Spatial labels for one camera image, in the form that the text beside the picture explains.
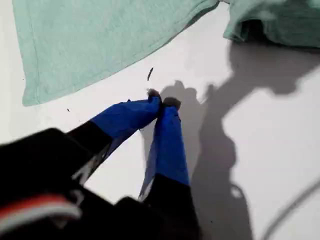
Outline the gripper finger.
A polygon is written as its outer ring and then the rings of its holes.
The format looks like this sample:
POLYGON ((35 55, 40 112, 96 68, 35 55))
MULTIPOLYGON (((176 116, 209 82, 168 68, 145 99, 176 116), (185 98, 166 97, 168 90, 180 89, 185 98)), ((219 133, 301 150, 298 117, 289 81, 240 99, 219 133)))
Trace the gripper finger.
POLYGON ((136 131, 155 120, 161 105, 160 94, 149 89, 146 99, 114 104, 67 134, 105 160, 136 131))
POLYGON ((180 106, 181 102, 174 97, 165 98, 161 105, 140 198, 162 215, 197 225, 178 113, 180 106))

